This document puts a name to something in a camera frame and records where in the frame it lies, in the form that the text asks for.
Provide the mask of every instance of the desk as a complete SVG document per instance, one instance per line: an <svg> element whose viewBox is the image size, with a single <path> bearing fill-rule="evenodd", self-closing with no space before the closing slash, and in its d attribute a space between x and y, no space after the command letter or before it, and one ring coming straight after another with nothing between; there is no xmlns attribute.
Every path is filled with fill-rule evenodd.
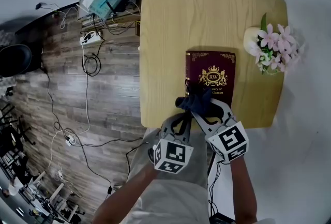
<svg viewBox="0 0 331 224"><path fill-rule="evenodd" d="M140 107L145 127L160 127L180 112L185 96L185 51L236 54L232 110L245 128L273 122L282 90L282 73L261 75L243 47L244 32L267 23L287 25L284 0L142 0L140 34Z"/></svg>

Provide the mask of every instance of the power strip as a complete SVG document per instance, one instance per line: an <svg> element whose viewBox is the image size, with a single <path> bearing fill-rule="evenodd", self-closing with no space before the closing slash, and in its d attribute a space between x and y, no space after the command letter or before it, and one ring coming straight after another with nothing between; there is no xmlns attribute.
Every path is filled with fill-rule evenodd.
<svg viewBox="0 0 331 224"><path fill-rule="evenodd" d="M81 46L87 46L89 44L96 44L98 42L102 42L102 39L95 31L90 32L86 36L82 36L80 38Z"/></svg>

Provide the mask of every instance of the green leaf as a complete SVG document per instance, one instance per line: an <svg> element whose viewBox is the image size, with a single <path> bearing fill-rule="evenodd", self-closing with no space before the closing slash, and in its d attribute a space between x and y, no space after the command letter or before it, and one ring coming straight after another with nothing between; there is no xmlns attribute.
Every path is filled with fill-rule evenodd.
<svg viewBox="0 0 331 224"><path fill-rule="evenodd" d="M267 13L265 13L264 16L262 16L262 19L261 19L261 30L263 30L265 32L267 31L266 17L267 17Z"/></svg>

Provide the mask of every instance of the book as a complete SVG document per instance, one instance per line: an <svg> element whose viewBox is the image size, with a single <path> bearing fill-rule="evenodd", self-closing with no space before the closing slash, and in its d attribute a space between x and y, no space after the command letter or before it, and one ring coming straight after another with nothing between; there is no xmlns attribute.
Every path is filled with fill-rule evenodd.
<svg viewBox="0 0 331 224"><path fill-rule="evenodd" d="M231 107L236 56L230 52L186 51L186 80L212 89L212 98Z"/></svg>

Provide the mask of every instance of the gold emblem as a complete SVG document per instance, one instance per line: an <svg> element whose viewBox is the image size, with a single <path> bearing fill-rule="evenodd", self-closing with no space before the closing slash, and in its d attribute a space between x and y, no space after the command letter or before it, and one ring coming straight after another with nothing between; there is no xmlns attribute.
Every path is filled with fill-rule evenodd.
<svg viewBox="0 0 331 224"><path fill-rule="evenodd" d="M208 68L208 72L203 69L199 75L199 82L203 82L206 86L225 86L227 85L228 75L225 75L225 70L219 72L219 67Z"/></svg>

